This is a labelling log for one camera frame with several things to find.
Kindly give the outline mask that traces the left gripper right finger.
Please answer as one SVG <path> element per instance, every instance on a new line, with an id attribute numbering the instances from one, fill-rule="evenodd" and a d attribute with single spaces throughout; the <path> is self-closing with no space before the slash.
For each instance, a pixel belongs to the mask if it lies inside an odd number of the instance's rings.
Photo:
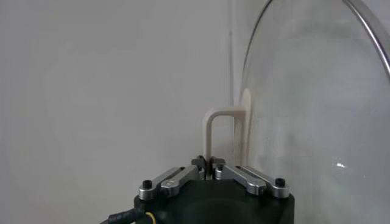
<path id="1" fill-rule="evenodd" d="M 290 188 L 284 178 L 272 178 L 250 166 L 228 166 L 222 158 L 211 158 L 215 180 L 234 180 L 252 195 L 271 194 L 274 198 L 288 198 Z"/>

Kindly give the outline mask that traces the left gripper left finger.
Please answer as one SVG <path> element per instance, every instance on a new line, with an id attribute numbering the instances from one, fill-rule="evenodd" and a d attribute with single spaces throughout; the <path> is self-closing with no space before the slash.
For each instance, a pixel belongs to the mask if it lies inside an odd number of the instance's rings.
<path id="1" fill-rule="evenodd" d="M 158 196 L 174 197 L 187 182 L 205 179 L 206 161 L 199 155 L 186 167 L 173 167 L 151 180 L 144 180 L 138 189 L 140 200 L 154 200 Z"/>

